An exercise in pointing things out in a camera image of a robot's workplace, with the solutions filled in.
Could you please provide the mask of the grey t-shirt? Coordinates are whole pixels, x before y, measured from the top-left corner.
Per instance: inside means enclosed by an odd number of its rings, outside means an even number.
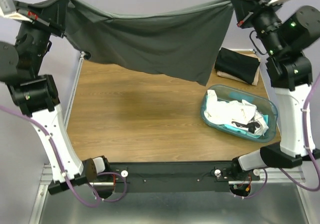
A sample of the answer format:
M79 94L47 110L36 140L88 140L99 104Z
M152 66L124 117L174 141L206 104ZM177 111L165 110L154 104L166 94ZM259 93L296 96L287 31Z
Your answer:
M52 6L61 0L46 0ZM214 0L149 15L101 11L82 0L66 0L65 36L99 64L167 75L205 86L223 44L234 8Z

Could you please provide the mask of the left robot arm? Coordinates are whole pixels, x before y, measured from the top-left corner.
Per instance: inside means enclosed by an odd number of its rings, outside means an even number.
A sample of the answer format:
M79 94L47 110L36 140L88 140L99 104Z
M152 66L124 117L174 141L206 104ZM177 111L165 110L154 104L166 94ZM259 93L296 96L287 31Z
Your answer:
M72 187L107 181L110 164L104 156L81 160L76 155L62 115L58 89L50 74L40 75L51 36L62 38L66 30L69 0L28 4L2 0L0 15L20 22L14 44L0 44L0 80L10 93L20 115L37 132L49 159L52 181L48 190L58 194Z

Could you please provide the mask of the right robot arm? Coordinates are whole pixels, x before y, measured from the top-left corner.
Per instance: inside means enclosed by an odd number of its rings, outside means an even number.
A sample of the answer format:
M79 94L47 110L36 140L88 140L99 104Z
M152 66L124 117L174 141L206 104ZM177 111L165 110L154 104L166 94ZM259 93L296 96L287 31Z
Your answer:
M230 175L241 180L255 169L292 169L303 161L318 160L320 151L311 134L307 103L314 86L312 64L304 49L320 37L319 10L304 5L281 21L277 16L283 5L280 0L231 0L231 3L237 26L254 29L268 54L266 67L278 101L281 140L234 158Z

